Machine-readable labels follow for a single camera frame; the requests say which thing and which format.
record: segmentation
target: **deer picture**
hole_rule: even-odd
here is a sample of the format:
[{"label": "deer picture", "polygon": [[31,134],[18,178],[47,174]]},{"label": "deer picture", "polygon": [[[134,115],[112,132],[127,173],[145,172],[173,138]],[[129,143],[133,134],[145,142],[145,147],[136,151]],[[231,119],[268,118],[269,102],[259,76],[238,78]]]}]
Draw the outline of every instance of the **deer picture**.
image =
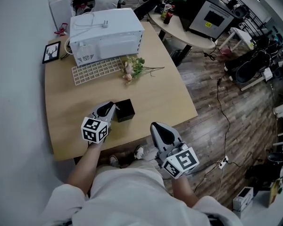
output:
[{"label": "deer picture", "polygon": [[49,56],[49,58],[48,59],[52,59],[53,57],[52,57],[52,54],[54,53],[54,52],[56,52],[58,50],[58,47],[56,46],[55,47],[55,50],[53,50],[52,52],[50,52],[49,51],[49,48],[46,50],[46,54]]}]

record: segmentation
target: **shoe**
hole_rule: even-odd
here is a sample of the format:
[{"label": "shoe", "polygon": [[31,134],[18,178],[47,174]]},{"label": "shoe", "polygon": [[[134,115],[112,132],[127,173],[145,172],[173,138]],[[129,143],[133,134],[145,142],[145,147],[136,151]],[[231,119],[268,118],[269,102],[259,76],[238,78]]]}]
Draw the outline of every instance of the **shoe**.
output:
[{"label": "shoe", "polygon": [[134,151],[134,158],[137,160],[142,159],[143,157],[143,146],[139,145]]},{"label": "shoe", "polygon": [[118,159],[116,156],[112,155],[109,157],[109,165],[115,168],[120,168]]}]

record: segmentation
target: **metal railing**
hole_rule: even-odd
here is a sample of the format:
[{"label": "metal railing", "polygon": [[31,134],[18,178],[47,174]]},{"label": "metal railing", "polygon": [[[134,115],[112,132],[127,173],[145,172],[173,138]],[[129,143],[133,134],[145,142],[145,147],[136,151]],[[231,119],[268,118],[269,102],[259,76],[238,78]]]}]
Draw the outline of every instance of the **metal railing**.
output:
[{"label": "metal railing", "polygon": [[[231,0],[223,0],[223,2],[228,3]],[[241,0],[236,0],[238,4],[240,5],[246,5],[243,1]],[[253,39],[256,39],[264,34],[264,30],[267,31],[267,28],[265,27],[266,23],[263,23],[257,16],[256,14],[250,9],[250,14],[247,18],[244,19],[242,23],[239,24],[239,27],[241,30],[244,30],[245,32],[248,32]]]}]

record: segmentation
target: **black box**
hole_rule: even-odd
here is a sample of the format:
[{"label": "black box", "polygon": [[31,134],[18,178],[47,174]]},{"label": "black box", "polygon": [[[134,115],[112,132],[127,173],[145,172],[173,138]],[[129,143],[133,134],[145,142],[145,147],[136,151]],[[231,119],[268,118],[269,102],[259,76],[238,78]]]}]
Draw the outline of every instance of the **black box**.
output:
[{"label": "black box", "polygon": [[118,122],[127,121],[134,117],[135,112],[130,99],[116,102],[115,105],[119,108],[116,108]]}]

